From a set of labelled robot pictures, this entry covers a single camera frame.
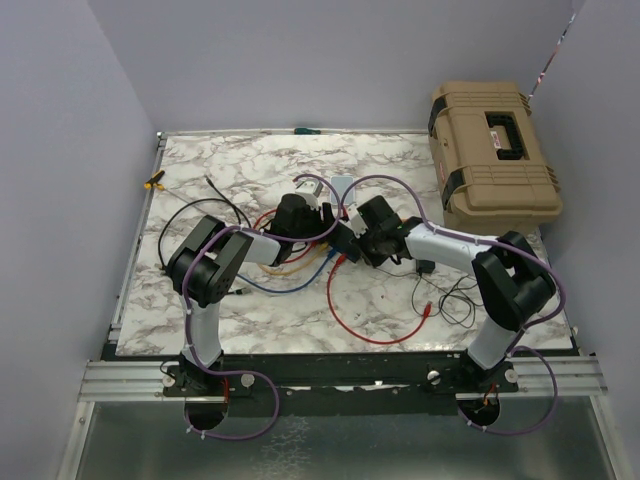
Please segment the black network switch box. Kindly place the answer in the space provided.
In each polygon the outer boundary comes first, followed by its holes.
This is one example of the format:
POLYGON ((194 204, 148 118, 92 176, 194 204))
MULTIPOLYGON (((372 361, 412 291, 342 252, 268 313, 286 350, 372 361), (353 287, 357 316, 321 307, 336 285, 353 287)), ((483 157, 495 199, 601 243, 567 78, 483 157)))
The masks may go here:
POLYGON ((361 259, 361 250, 354 232, 342 223, 338 223, 328 235, 328 243, 332 249, 344 255, 352 263, 357 263, 361 259))

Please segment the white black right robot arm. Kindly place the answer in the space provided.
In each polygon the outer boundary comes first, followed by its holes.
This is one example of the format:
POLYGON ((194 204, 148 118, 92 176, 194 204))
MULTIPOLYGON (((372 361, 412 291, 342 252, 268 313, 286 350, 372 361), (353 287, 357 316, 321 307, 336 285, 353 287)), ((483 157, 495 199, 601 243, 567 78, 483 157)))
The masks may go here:
POLYGON ((471 235, 439 227, 418 217, 400 219, 376 196, 348 209, 361 255, 372 266, 386 260, 431 261, 475 278, 486 319, 466 349, 461 383, 481 391, 496 376, 527 321, 555 296, 556 286, 527 240, 510 231, 501 237, 471 235))

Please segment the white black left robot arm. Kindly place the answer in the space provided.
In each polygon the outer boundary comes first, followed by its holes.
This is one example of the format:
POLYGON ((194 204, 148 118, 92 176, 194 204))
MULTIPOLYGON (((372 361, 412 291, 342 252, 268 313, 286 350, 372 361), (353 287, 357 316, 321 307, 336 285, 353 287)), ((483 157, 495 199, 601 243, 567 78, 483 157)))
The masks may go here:
POLYGON ((164 267, 185 309, 181 357, 190 364, 186 382, 206 395, 220 385, 221 376, 245 375, 245 370, 220 371, 221 302, 245 263, 278 266, 288 259, 295 243, 313 243, 329 236, 338 220, 322 212, 300 194, 285 195, 271 226, 260 230, 228 225, 206 215, 182 241, 164 267))

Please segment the black power adapter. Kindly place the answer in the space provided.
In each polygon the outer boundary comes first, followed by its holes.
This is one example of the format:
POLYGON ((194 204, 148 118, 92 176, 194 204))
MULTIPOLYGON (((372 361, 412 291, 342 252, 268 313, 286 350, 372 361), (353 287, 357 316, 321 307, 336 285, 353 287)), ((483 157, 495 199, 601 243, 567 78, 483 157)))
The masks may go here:
POLYGON ((435 270, 435 263, 429 260, 417 260, 415 263, 415 270, 420 276, 430 275, 435 270))

